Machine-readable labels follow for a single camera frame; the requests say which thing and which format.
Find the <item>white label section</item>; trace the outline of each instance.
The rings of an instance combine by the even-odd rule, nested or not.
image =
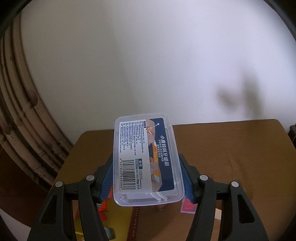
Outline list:
[[[120,122],[119,191],[152,192],[146,120]]]

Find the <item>plastic box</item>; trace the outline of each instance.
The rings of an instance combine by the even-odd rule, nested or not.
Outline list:
[[[119,117],[113,148],[114,200],[121,206],[180,201],[184,185],[166,113]]]

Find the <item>silver screw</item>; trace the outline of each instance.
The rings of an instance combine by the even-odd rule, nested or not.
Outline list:
[[[87,179],[88,181],[92,181],[92,180],[94,179],[94,175],[88,175],[88,176],[86,177],[86,179]]]
[[[55,186],[56,186],[57,188],[61,187],[62,185],[63,185],[63,182],[62,182],[62,181],[58,181],[58,182],[56,182],[56,184],[55,184]]]
[[[208,180],[208,176],[207,175],[200,175],[200,179],[203,180],[203,181],[206,181]]]
[[[239,186],[239,183],[236,181],[231,182],[231,186],[237,188]]]

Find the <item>product label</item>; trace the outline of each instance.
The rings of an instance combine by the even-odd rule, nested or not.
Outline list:
[[[119,188],[122,193],[174,189],[162,118],[121,122],[118,148]]]

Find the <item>curtain fold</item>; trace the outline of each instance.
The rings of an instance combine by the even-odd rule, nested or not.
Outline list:
[[[12,160],[45,189],[72,148],[44,106],[23,53],[20,15],[0,41],[0,143]]]

